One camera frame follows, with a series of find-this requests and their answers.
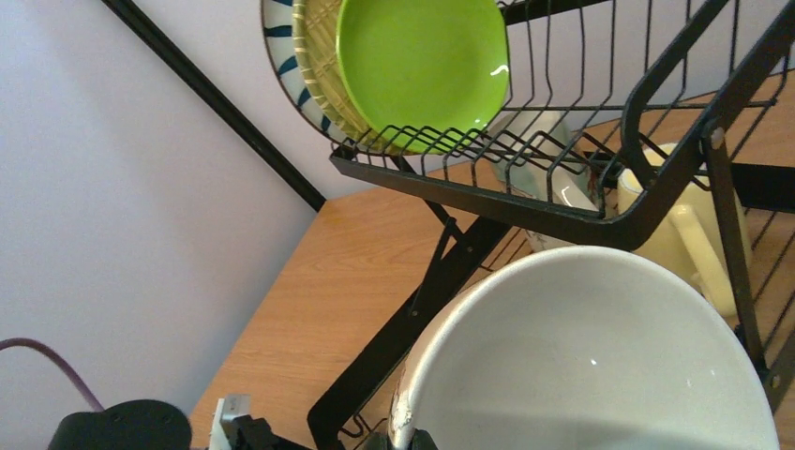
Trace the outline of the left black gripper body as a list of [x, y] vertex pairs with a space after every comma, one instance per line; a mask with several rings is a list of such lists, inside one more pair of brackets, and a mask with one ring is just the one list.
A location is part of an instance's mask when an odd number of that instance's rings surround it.
[[234, 450], [308, 450], [276, 435], [264, 418], [243, 415], [232, 420]]

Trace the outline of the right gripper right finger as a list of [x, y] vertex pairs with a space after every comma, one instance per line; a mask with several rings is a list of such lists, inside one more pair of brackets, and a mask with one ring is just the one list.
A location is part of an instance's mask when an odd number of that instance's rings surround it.
[[412, 435], [410, 450], [438, 450], [438, 446], [426, 430], [416, 429]]

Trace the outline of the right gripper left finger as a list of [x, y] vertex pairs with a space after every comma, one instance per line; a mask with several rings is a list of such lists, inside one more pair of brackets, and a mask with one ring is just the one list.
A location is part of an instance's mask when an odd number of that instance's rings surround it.
[[361, 446], [362, 450], [391, 450], [389, 437], [383, 433], [370, 434]]

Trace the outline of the white bowl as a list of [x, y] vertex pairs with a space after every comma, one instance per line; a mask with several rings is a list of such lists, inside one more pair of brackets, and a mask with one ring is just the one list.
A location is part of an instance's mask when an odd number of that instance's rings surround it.
[[775, 449], [759, 377], [686, 282], [607, 247], [533, 254], [457, 295], [410, 350], [395, 449]]

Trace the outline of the tall seashell mug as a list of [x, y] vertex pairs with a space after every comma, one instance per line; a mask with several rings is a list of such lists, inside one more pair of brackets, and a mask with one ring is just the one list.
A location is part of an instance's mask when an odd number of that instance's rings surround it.
[[523, 111], [505, 115], [488, 129], [496, 144], [519, 154], [492, 164], [492, 172], [517, 195], [533, 200], [596, 211], [598, 194], [592, 170], [576, 160], [572, 147], [564, 161], [554, 165], [573, 137], [559, 111]]

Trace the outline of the yellow handled white mug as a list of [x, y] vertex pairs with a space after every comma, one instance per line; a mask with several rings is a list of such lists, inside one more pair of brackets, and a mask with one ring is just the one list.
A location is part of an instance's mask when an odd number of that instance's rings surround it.
[[706, 175], [689, 183], [635, 253], [685, 280], [721, 316], [733, 317], [737, 308], [709, 186]]

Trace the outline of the green plate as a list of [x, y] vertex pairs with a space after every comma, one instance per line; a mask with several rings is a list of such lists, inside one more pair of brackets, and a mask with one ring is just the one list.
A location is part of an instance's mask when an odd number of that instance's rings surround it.
[[509, 87], [494, 1], [345, 1], [337, 61], [371, 130], [413, 153], [441, 153], [484, 129]]

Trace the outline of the black wire dish rack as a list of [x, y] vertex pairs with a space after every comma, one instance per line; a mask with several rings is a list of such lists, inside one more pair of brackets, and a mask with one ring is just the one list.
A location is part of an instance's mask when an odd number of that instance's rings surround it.
[[364, 128], [337, 169], [423, 199], [423, 281], [307, 415], [378, 392], [384, 449], [774, 449], [746, 210], [794, 171], [734, 158], [787, 80], [790, 1], [300, 1]]

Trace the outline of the woven bamboo tray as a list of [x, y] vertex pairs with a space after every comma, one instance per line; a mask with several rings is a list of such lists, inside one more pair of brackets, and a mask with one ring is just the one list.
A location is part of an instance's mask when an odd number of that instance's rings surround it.
[[337, 140], [363, 153], [397, 155], [401, 148], [372, 130], [356, 110], [342, 79], [337, 54], [337, 23], [341, 3], [295, 1], [292, 39], [306, 87], [323, 115], [342, 133]]

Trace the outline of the blue striped white plate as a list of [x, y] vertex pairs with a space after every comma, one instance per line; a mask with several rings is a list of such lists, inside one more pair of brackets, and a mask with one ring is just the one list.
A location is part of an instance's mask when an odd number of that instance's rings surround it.
[[293, 48], [293, 1], [262, 0], [260, 11], [265, 49], [282, 91], [312, 128], [335, 143], [344, 143], [348, 136], [322, 112], [300, 73]]

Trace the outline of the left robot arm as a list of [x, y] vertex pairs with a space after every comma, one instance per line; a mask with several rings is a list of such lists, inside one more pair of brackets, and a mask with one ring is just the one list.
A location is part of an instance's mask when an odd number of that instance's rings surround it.
[[[61, 420], [50, 449], [191, 449], [192, 428], [170, 403], [123, 402], [100, 412], [75, 412]], [[301, 449], [276, 435], [262, 418], [243, 415], [211, 432], [207, 449]]]

